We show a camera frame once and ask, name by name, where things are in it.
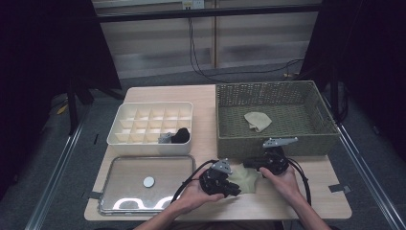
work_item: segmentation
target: white divided box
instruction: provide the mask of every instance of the white divided box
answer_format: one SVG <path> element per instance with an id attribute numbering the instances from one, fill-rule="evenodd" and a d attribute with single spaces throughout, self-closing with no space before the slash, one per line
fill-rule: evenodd
<path id="1" fill-rule="evenodd" d="M 107 137 L 119 155 L 186 155 L 192 141 L 191 103 L 123 103 Z M 184 144 L 158 143 L 167 133 L 187 128 L 190 139 Z"/>

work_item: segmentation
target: person's left hand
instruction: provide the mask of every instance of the person's left hand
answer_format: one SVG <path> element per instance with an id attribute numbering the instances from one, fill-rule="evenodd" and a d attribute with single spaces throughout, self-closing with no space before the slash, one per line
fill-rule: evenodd
<path id="1" fill-rule="evenodd" d="M 224 198 L 223 194 L 207 195 L 199 183 L 199 176 L 206 171 L 206 169 L 201 169 L 193 178 L 191 183 L 185 188 L 182 195 L 174 201 L 178 205 L 181 205 L 183 214 L 196 209 L 207 202 L 216 202 Z"/>

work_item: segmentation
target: wicker basket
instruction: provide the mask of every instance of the wicker basket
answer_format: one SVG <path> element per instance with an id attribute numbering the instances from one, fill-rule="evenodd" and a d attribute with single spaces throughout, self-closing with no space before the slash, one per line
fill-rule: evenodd
<path id="1" fill-rule="evenodd" d="M 311 80 L 218 84 L 216 93 L 219 158 L 261 156 L 269 138 L 298 137 L 286 155 L 326 155 L 339 131 Z M 249 128 L 244 115 L 262 112 L 272 120 L 262 132 Z"/>

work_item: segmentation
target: table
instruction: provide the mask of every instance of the table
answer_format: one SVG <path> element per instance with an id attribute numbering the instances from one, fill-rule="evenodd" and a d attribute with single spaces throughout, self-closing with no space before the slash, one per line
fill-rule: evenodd
<path id="1" fill-rule="evenodd" d="M 125 103 L 191 102 L 193 104 L 192 150 L 196 166 L 207 160 L 217 159 L 215 142 L 215 85 L 185 85 L 134 87 L 127 91 Z M 118 154 L 107 147 L 101 168 L 93 187 L 101 192 L 110 164 Z M 343 192 L 332 193 L 328 186 L 339 184 L 328 156 L 292 157 L 306 174 L 312 196 L 312 206 L 322 219 L 348 219 L 351 208 Z M 305 187 L 297 173 L 298 183 L 305 196 Z M 89 198 L 84 217 L 87 220 L 147 220 L 149 215 L 102 216 L 98 201 Z M 297 219 L 294 210 L 286 204 L 267 179 L 259 177 L 255 194 L 229 196 L 217 203 L 207 203 L 177 220 L 284 220 Z"/>

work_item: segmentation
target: folded cloth in basket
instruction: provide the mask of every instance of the folded cloth in basket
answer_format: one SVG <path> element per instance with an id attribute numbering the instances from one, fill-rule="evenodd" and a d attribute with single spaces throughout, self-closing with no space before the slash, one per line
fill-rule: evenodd
<path id="1" fill-rule="evenodd" d="M 249 127 L 254 128 L 256 132 L 262 132 L 272 123 L 272 120 L 261 112 L 249 112 L 244 115 L 244 118 L 249 123 Z"/>

